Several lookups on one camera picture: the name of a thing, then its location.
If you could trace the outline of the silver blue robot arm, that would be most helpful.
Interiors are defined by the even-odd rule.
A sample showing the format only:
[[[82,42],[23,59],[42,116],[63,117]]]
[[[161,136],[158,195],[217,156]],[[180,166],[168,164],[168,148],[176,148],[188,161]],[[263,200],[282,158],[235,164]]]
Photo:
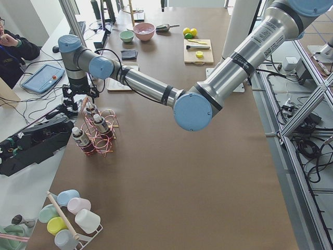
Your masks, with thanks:
[[[173,108],[183,129],[199,131],[223,108],[224,100],[250,79],[256,68],[284,41],[300,38],[303,31],[332,6],[332,1],[274,1],[262,22],[207,77],[189,91],[178,90],[120,62],[100,56],[82,45],[75,35],[58,39],[59,51],[72,94],[90,95],[87,75],[114,78],[137,94]]]

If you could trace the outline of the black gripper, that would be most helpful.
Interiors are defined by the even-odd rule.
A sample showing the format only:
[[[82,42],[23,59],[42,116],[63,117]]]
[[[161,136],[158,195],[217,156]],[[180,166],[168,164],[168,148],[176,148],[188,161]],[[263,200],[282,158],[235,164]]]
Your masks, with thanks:
[[[77,115],[78,104],[74,100],[75,95],[87,95],[92,99],[92,103],[95,103],[95,99],[99,97],[99,91],[97,87],[90,87],[88,84],[70,84],[62,86],[63,92],[63,104],[65,106],[65,115]]]

